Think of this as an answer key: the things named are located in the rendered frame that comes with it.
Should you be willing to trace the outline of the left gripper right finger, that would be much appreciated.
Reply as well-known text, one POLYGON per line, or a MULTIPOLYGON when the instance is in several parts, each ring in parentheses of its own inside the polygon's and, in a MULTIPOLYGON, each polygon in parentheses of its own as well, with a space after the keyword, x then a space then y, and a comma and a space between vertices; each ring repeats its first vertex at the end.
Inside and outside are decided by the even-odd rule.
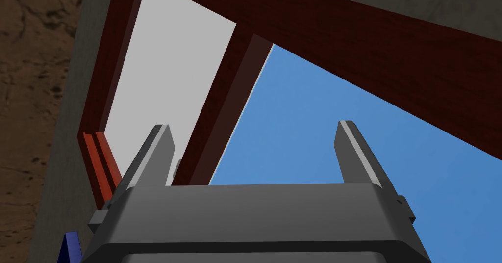
POLYGON ((338 122, 334 149, 345 183, 373 183, 391 196, 398 195, 353 121, 338 122))

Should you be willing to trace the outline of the blue block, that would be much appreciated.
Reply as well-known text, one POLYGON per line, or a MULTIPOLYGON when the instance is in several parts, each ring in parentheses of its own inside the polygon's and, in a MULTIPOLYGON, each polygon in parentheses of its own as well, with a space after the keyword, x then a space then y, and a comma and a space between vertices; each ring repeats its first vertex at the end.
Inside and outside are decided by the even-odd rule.
POLYGON ((82 251, 80 247, 78 231, 64 234, 57 263, 80 263, 82 251))

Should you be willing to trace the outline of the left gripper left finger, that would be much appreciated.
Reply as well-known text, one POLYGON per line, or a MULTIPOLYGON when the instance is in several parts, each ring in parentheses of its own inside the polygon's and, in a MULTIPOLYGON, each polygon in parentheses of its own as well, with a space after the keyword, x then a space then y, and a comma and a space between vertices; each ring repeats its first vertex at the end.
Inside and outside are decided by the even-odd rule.
POLYGON ((165 185, 174 151, 169 125, 153 126, 117 188, 165 185))

